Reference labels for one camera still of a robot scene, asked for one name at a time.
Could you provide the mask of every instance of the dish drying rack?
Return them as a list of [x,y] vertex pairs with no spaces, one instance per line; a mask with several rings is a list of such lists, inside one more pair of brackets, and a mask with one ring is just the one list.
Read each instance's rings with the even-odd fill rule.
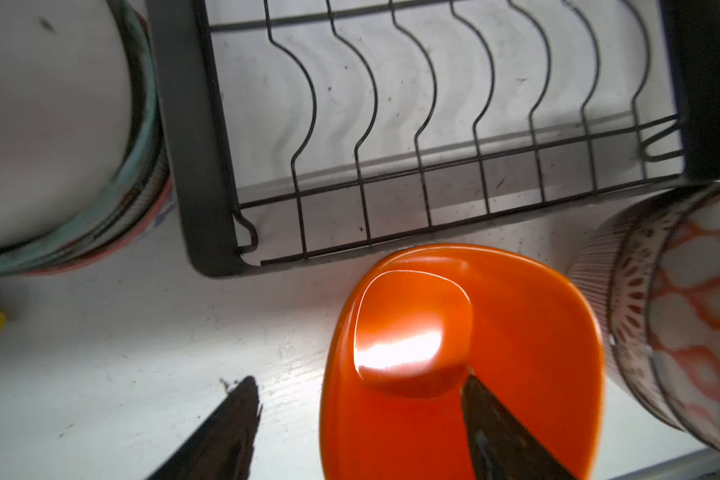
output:
[[183,233],[207,276],[720,178],[720,8],[276,2],[147,2]]

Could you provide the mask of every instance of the orange bowl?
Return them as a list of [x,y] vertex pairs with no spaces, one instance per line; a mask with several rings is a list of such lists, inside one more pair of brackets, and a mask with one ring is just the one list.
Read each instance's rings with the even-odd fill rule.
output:
[[589,475],[605,374],[585,298],[523,256],[430,245],[379,262],[342,311],[322,390],[326,478],[474,478],[470,372],[571,474]]

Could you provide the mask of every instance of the black rack frame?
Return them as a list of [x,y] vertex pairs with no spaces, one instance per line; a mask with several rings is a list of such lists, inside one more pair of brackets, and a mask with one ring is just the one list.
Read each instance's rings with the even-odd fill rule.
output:
[[[547,76],[544,87],[537,102],[528,113],[531,145],[503,150],[501,152],[491,152],[489,154],[481,152],[477,125],[489,110],[491,99],[494,96],[494,82],[492,81],[490,93],[485,101],[484,108],[472,124],[476,155],[438,164],[424,165],[418,145],[418,136],[426,129],[429,120],[432,118],[432,113],[437,103],[438,80],[434,66],[432,65],[432,60],[426,49],[410,31],[397,23],[395,12],[404,8],[449,3],[453,17],[478,37],[488,56],[490,66],[493,69],[493,54],[490,46],[486,43],[480,31],[471,24],[469,20],[457,13],[454,6],[455,0],[403,0],[401,2],[389,0],[386,4],[335,12],[331,8],[330,0],[326,0],[325,13],[307,14],[289,18],[270,18],[268,1],[262,1],[265,11],[264,20],[213,26],[209,25],[204,0],[148,0],[147,2],[150,19],[150,36],[154,49],[158,88],[160,92],[161,116],[180,205],[183,233],[190,261],[194,267],[204,275],[218,277],[258,274],[267,271],[283,270],[294,266],[324,263],[350,256],[367,254],[379,249],[381,244],[384,244],[381,247],[384,250],[400,248],[412,244],[429,242],[437,238],[442,238],[443,236],[464,234],[488,226],[526,220],[568,206],[592,204],[617,197],[645,194],[680,185],[703,183],[720,178],[720,12],[715,10],[714,13],[710,13],[709,8],[705,8],[704,2],[697,2],[695,0],[662,0],[662,16],[669,49],[676,106],[679,113],[642,124],[636,107],[636,101],[645,87],[650,72],[652,59],[650,42],[646,26],[634,6],[629,0],[617,0],[634,15],[642,31],[643,40],[646,45],[643,77],[631,101],[633,126],[593,134],[590,131],[585,110],[594,95],[600,76],[599,45],[596,34],[586,16],[575,5],[564,0],[564,4],[568,9],[583,23],[592,41],[595,52],[594,81],[579,110],[584,135],[540,143],[537,140],[536,129],[534,128],[534,113],[544,100],[549,84],[551,70],[550,47],[547,41],[547,35],[538,20],[519,5],[515,5],[512,0],[506,0],[513,10],[525,16],[531,24],[533,24],[547,49]],[[364,177],[360,168],[358,149],[373,128],[378,111],[378,92],[374,75],[368,62],[352,43],[336,32],[334,21],[336,18],[350,18],[379,12],[389,12],[396,29],[407,36],[418,47],[418,50],[421,51],[430,67],[434,94],[432,95],[432,105],[428,112],[427,119],[414,136],[418,166],[392,173]],[[700,19],[702,20],[701,27],[698,26]],[[332,32],[336,39],[358,56],[360,62],[365,66],[373,86],[374,109],[370,124],[355,145],[357,178],[321,187],[300,189],[296,176],[296,161],[309,142],[315,127],[317,115],[315,87],[309,76],[309,72],[304,64],[299,61],[298,57],[290,52],[284,45],[279,44],[273,39],[272,29],[278,26],[310,22],[330,22]],[[250,29],[265,29],[270,43],[298,65],[308,82],[312,95],[312,122],[308,129],[307,136],[291,158],[294,191],[288,194],[241,204],[238,200],[234,172],[232,170],[230,145],[222,111],[221,93],[218,85],[216,63],[213,57],[211,34],[213,32],[238,32]],[[697,55],[700,52],[707,54],[708,57],[699,59]],[[658,134],[654,134],[649,138],[643,138],[643,130],[660,125],[665,125],[665,127]],[[667,152],[658,156],[651,156],[646,152],[646,148],[649,145],[677,130],[679,130],[681,134],[683,149]],[[640,145],[642,178],[614,187],[598,187],[592,147],[593,141],[598,138],[628,133],[634,133]],[[592,189],[583,194],[548,200],[544,196],[544,178],[541,172],[540,151],[545,148],[580,142],[586,143]],[[538,170],[541,202],[510,210],[491,212],[488,201],[488,189],[485,186],[485,176],[483,174],[483,163],[493,158],[530,152],[534,153]],[[686,161],[683,174],[661,178],[647,177],[645,162],[661,161],[679,156],[684,156]],[[482,216],[471,217],[449,224],[432,224],[424,174],[427,171],[451,168],[470,163],[478,164],[480,173],[483,174],[482,187],[487,213]],[[428,225],[416,230],[385,236],[373,236],[365,202],[365,185],[411,174],[421,176],[424,207],[426,209]],[[302,212],[302,198],[348,187],[358,187],[360,190],[365,221],[365,240],[319,250],[308,250]],[[247,264],[243,258],[241,258],[241,255],[253,251],[258,246],[259,238],[256,228],[244,217],[242,211],[246,208],[274,204],[285,200],[296,200],[302,252],[300,254],[272,260],[263,260],[260,266]],[[250,233],[250,245],[238,245],[235,232],[235,220]]]

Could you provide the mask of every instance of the black crumb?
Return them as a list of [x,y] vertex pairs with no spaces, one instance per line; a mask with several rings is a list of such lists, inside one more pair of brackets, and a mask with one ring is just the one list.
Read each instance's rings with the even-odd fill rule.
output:
[[38,22],[40,23],[40,26],[48,30],[50,33],[56,33],[56,28],[50,22],[48,22],[47,18],[38,17]]

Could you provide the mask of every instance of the white table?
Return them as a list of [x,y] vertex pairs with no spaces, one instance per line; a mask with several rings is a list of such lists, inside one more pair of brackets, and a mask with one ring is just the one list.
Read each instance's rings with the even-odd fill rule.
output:
[[[459,242],[565,270],[627,201],[484,230]],[[318,410],[346,296],[382,255],[229,280],[186,260],[174,214],[77,272],[0,280],[0,479],[144,478],[254,375],[263,402],[252,478],[321,478]],[[593,478],[703,449],[609,381]]]

